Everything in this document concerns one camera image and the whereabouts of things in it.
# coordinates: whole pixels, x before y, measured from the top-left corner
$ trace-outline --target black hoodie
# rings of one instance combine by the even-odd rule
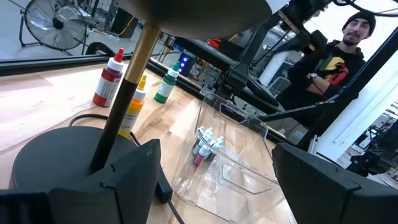
[[[340,50],[336,46],[338,43],[340,41],[334,40],[327,44],[325,49],[305,55],[289,70],[288,76],[292,84],[277,97],[285,110],[314,105],[334,96],[365,64],[360,48],[356,49],[355,54],[349,54]],[[330,82],[324,96],[306,90],[312,84],[312,81],[306,78],[308,73],[316,73]],[[296,116],[293,119],[309,127],[314,124],[321,113],[320,110],[314,110],[311,114]]]

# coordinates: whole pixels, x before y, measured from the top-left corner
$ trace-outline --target fan guard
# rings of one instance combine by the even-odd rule
[[[68,1],[33,0],[25,10],[25,24],[32,36],[52,49],[69,50],[86,38],[86,21]]]

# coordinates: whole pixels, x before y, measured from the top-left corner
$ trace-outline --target wooden table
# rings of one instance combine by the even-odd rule
[[[91,100],[104,65],[66,68],[0,78],[0,188],[8,188],[13,162],[21,148],[32,138],[51,129],[67,126],[79,114],[108,115],[110,108],[101,108]],[[176,160],[183,139],[200,101],[175,87],[166,104],[153,97],[160,85],[159,76],[146,70],[148,94],[133,132],[140,142],[159,138],[161,164],[169,182],[176,170]],[[75,125],[102,128],[104,121],[84,119]],[[267,142],[272,149],[274,143]],[[173,202],[185,223],[225,223],[213,215],[186,204],[176,195]],[[177,223],[167,205],[153,202],[148,223]],[[284,200],[267,213],[259,223],[295,223]]]

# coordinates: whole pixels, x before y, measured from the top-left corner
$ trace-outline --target green bottle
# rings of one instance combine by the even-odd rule
[[[160,84],[160,87],[155,94],[155,100],[159,103],[166,103],[167,98],[170,96],[170,93],[172,92],[173,87],[177,82],[179,68],[180,62],[177,62],[174,65],[173,69],[170,68],[164,75],[162,83]]]

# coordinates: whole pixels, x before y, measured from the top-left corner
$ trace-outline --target black beanie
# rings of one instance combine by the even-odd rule
[[[374,31],[374,28],[376,26],[376,18],[373,15],[366,13],[366,12],[358,12],[358,13],[354,14],[353,16],[351,16],[350,18],[348,18],[348,20],[347,20],[346,24],[344,24],[342,30],[344,30],[346,28],[346,26],[351,21],[353,21],[354,19],[358,19],[358,18],[365,19],[369,22],[369,36],[371,36]]]

